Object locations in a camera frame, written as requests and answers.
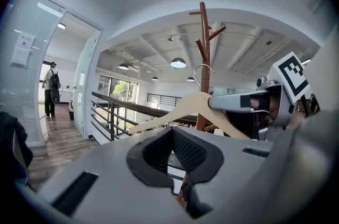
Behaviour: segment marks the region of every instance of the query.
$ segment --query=backpack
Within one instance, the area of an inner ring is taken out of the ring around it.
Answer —
[[[59,81],[58,73],[55,74],[52,69],[51,71],[52,71],[52,77],[49,80],[49,87],[59,89],[60,81]]]

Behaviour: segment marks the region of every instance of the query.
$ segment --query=man walking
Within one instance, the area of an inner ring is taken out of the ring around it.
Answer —
[[[58,74],[58,72],[55,70],[56,63],[52,62],[50,69],[46,72],[44,76],[44,80],[42,83],[42,88],[44,88],[44,112],[46,113],[46,116],[49,117],[49,114],[52,115],[52,118],[55,116],[55,105],[52,101],[51,96],[51,90],[50,87],[50,80],[53,76],[53,74]]]

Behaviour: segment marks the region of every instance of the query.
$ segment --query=tree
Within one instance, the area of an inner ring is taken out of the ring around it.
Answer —
[[[127,89],[128,89],[128,83],[127,82],[120,82],[115,86],[113,94],[116,95],[116,96],[124,97],[124,96],[126,96]]]

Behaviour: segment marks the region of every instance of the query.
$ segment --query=pants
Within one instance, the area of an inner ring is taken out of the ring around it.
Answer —
[[[54,111],[54,102],[52,101],[51,89],[46,89],[44,91],[44,112],[47,116],[51,113],[52,116],[55,115]]]

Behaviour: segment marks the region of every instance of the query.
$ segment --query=wooden coat rack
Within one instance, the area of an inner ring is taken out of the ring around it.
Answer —
[[[190,12],[189,14],[201,16],[202,42],[200,40],[196,40],[195,42],[197,43],[201,54],[202,64],[210,66],[210,40],[219,35],[223,30],[226,29],[226,27],[223,25],[215,32],[209,34],[209,29],[211,29],[211,27],[208,25],[206,7],[204,2],[200,2],[200,11]],[[210,86],[210,69],[209,67],[202,66],[200,91],[209,93],[209,86]],[[199,131],[203,131],[205,123],[206,119],[202,115],[198,114],[196,129]],[[187,179],[188,175],[185,174],[183,184],[187,181]],[[181,202],[182,198],[183,192],[180,190],[177,200]]]

